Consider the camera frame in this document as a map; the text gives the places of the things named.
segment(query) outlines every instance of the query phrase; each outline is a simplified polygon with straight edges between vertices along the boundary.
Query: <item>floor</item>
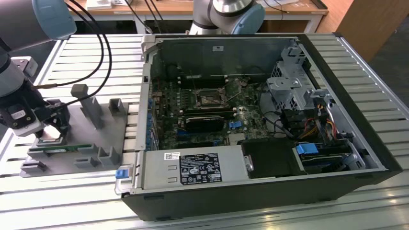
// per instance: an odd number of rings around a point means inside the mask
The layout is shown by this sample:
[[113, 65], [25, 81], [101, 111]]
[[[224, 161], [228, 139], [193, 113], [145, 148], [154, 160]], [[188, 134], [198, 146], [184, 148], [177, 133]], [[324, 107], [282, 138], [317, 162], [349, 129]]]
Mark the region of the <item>floor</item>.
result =
[[409, 106], [409, 17], [390, 36], [369, 65]]
[[[108, 33], [125, 34], [134, 31], [134, 23], [113, 23], [106, 22], [102, 24], [104, 30]], [[78, 33], [88, 33], [88, 29], [82, 24], [77, 25]], [[28, 48], [18, 52], [12, 53], [16, 56], [32, 56], [38, 65], [42, 66], [48, 54], [52, 50], [53, 42], [45, 43], [36, 47]], [[373, 60], [369, 62], [370, 67], [383, 79], [397, 96], [403, 103], [409, 105], [409, 17], [403, 20], [401, 26], [397, 28], [395, 33], [389, 38], [382, 49], [377, 53]], [[5, 127], [0, 125], [0, 140], [5, 133]]]

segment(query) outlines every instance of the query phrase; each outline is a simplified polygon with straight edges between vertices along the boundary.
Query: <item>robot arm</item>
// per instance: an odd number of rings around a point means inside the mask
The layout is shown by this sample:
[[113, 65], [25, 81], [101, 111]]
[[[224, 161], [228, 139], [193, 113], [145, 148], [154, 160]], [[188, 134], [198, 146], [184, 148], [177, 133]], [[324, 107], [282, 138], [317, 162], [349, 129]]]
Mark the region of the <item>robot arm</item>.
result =
[[76, 29], [62, 0], [0, 1], [0, 123], [17, 136], [40, 135], [44, 123], [50, 124], [50, 105], [8, 53], [64, 39]]
[[254, 34], [265, 10], [254, 0], [196, 0], [190, 35]]

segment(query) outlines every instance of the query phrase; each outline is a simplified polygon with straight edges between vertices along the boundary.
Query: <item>red wire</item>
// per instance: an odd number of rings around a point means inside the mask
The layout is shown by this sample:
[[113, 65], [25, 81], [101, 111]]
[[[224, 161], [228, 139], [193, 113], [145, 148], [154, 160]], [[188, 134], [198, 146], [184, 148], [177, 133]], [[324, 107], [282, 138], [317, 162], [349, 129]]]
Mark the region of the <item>red wire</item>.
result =
[[309, 118], [309, 119], [306, 119], [306, 121], [305, 121], [305, 124], [304, 124], [304, 132], [306, 131], [306, 125], [308, 125], [308, 122], [309, 122], [310, 120], [313, 120], [313, 118]]

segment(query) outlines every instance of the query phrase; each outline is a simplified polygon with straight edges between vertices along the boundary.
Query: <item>motherboard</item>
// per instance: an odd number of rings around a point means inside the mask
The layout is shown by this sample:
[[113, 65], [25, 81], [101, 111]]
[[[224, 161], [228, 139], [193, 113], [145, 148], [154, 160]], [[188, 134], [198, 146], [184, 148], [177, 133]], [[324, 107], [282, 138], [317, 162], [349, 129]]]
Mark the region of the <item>motherboard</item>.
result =
[[268, 137], [258, 110], [261, 90], [262, 83], [246, 76], [153, 81], [158, 149], [236, 145]]

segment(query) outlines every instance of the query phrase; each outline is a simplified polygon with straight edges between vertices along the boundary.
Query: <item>desk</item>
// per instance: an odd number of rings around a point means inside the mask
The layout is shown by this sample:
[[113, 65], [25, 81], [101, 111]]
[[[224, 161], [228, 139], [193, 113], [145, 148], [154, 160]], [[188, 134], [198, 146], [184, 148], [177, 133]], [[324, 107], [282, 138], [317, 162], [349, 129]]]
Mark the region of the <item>desk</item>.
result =
[[[69, 0], [64, 1], [84, 15], [82, 11], [78, 9], [78, 7], [76, 7], [76, 5], [72, 2], [69, 2]], [[76, 1], [85, 8], [86, 0], [76, 0]], [[136, 8], [137, 4], [138, 4], [137, 1], [133, 0], [130, 4], [133, 9]], [[69, 12], [76, 21], [82, 21], [82, 19], [80, 19], [80, 17], [70, 10]], [[92, 14], [92, 16], [97, 21], [137, 21], [128, 6], [113, 5], [112, 9], [93, 10], [89, 11], [89, 13]]]
[[[85, 6], [86, 0], [77, 0], [77, 2]], [[137, 15], [142, 21], [153, 20], [153, 16], [149, 12], [144, 0], [133, 0], [130, 4], [136, 10]], [[157, 9], [164, 17], [164, 20], [192, 20], [193, 19], [193, 2], [180, 2], [173, 0], [156, 1]], [[266, 9], [265, 20], [281, 20], [281, 12], [272, 8]], [[305, 26], [305, 32], [314, 32], [321, 22], [322, 16], [328, 14], [328, 10], [320, 10], [310, 0], [300, 0], [297, 3], [282, 5], [282, 10], [289, 13], [284, 13], [285, 21], [308, 21]], [[145, 33], [144, 25], [134, 18], [129, 8], [126, 6], [113, 6], [112, 9], [90, 11], [97, 21], [125, 21], [132, 20], [136, 23], [136, 28], [140, 34]]]
[[[180, 2], [173, 0], [156, 1], [156, 6], [162, 15], [164, 20], [192, 20], [193, 18], [193, 2]], [[265, 20], [281, 20], [281, 12], [273, 8], [266, 9]], [[328, 14], [328, 10], [321, 10], [316, 7], [310, 0], [300, 0], [297, 3], [282, 5], [284, 13], [282, 20], [308, 21], [304, 32], [313, 33], [318, 27], [322, 16]], [[153, 20], [149, 8], [142, 0], [137, 1], [136, 12], [141, 16], [142, 21]], [[142, 24], [136, 22], [138, 31], [144, 31]]]

